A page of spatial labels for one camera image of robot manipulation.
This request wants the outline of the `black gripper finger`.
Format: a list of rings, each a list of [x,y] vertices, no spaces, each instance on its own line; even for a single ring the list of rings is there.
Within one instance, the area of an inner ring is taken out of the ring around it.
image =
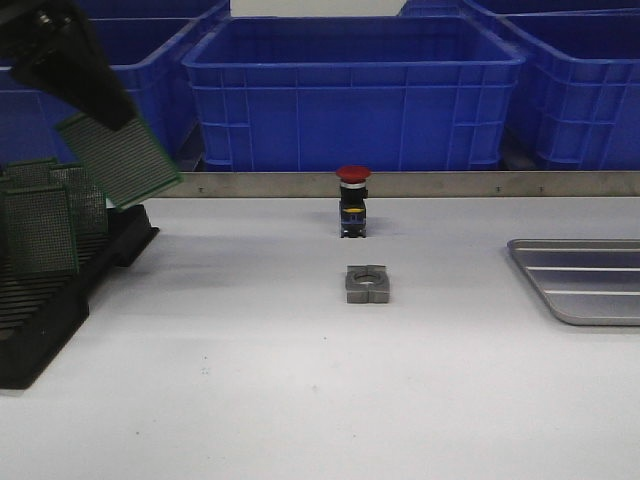
[[[3,1],[1,60],[17,83],[118,131],[137,116],[88,17],[74,1]]]

